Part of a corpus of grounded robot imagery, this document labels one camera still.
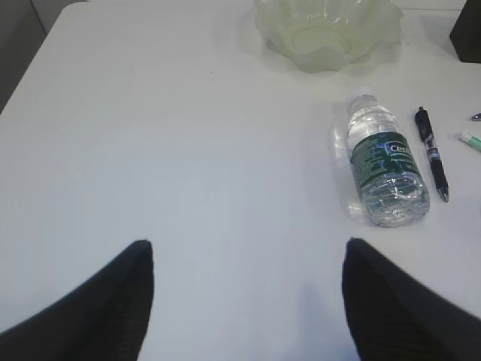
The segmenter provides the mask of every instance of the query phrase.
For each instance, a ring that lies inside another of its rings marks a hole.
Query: white table
[[[457,16],[405,11],[397,49],[304,74],[264,47],[250,4],[68,7],[0,116],[0,329],[139,238],[156,262],[143,361],[356,360],[340,292],[351,236],[481,316],[481,154],[457,139],[481,133],[468,120],[481,65],[455,58]],[[342,138],[361,85],[399,116],[430,186],[421,223],[357,216]],[[447,205],[413,124],[419,105]]]

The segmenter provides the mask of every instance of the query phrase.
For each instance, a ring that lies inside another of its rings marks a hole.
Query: green bottle label
[[[351,163],[359,187],[388,173],[419,175],[407,140],[399,133],[377,133],[363,139],[352,152]]]

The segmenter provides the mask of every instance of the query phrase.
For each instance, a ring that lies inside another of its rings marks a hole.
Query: green glass bowl
[[[339,70],[378,41],[402,38],[393,0],[254,0],[259,31],[308,72]]]

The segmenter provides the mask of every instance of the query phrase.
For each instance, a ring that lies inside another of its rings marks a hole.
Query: water bottle
[[[375,224],[403,226],[428,212],[428,188],[407,140],[369,89],[349,104],[346,138],[359,195]]]

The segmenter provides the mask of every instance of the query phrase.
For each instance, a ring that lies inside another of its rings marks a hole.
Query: pen
[[[444,174],[443,163],[439,156],[439,150],[436,147],[434,140],[433,129],[429,121],[428,112],[423,108],[419,108],[416,114],[416,125],[419,130],[421,141],[425,144],[428,152],[429,163],[431,164],[431,172],[436,183],[436,189],[442,200],[449,201],[449,186]]]
[[[459,139],[469,144],[471,147],[481,151],[481,140],[477,135],[474,135],[469,131],[464,131],[462,132],[462,134],[459,135]]]

